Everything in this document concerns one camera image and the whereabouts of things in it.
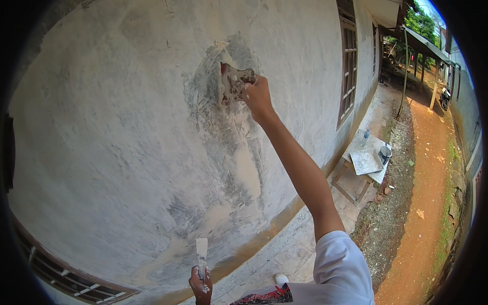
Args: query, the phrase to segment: wooden table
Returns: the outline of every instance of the wooden table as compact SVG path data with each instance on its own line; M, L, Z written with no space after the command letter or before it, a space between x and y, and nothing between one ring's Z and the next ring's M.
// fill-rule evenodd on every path
M354 135L351 143L349 143L349 145L347 146L346 151L344 152L344 154L342 154L342 158L344 159L344 166L342 167L339 174L334 178L334 180L332 180L332 185L335 186L335 188L339 192L341 192L347 199L349 199L349 201L351 201L352 204L355 206L358 206L358 203L361 201L361 199L363 199L363 197L367 191L367 188L369 187L369 185L371 183L373 183L373 181L376 181L379 184L381 184L383 182L383 178L385 177L386 168L388 167L389 160L385 164L385 166L381 172L361 175L361 177L363 177L366 180L366 184L363 187L363 190L361 191L361 194L359 195L359 197L355 198L353 195L349 194L346 190L344 190L343 188L341 188L337 184L337 181L339 181L341 176L345 173L345 171L348 168L350 168L352 171L354 171L354 173L356 173L356 171L354 169L354 165L352 164L352 160L351 160L351 152L352 151L358 151L358 150L364 150L364 149L370 149L370 148L374 148L377 152L379 152L380 147L384 146L385 144L389 149L391 149L391 146L389 144L385 143L384 141L382 141L379 138L372 136L372 135L369 136L369 138L366 142L366 145L364 147L362 147L360 142L364 136L364 132L365 132L364 130L358 129L358 131Z

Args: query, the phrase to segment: metal roof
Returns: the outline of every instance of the metal roof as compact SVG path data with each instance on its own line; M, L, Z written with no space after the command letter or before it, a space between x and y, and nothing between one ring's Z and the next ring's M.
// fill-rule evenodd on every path
M385 35L390 35L395 37L396 39L405 42L405 34L403 33L403 29L395 29L391 31L389 29L383 28ZM413 48L415 51L422 53L422 55L434 58L435 60L441 60L445 62L447 65L454 65L455 63L451 61L447 56L439 50L434 44L429 42L424 37L420 36L419 34L415 33L414 31L410 30L409 28L405 28L407 30L407 42L408 46Z

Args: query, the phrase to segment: plaster scraper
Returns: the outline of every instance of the plaster scraper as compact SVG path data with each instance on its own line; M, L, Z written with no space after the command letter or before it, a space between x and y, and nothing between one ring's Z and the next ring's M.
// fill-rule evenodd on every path
M241 91L243 83L254 84L256 82L256 73L253 69L240 70L224 62L220 63L217 75L221 81L219 84L219 102L224 107L243 101Z
M205 267L207 266L208 239L197 238L197 257L198 257L198 277L203 281Z

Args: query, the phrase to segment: t-shirt sleeve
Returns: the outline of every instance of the t-shirt sleeve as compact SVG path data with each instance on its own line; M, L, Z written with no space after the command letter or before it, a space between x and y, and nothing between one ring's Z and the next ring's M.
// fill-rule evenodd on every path
M373 299L371 274L364 255L349 235L332 231L319 239L313 279L317 284L334 284Z

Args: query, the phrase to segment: gravel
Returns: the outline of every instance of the gravel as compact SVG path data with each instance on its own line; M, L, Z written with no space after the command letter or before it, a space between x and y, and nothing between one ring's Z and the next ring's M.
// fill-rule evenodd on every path
M392 109L392 114L396 115L396 111ZM412 131L410 108L404 107L399 121L393 121L390 135L393 156L383 184L375 200L359 213L356 230L351 235L366 258L375 292L391 268L410 209L413 169L408 161L415 162Z

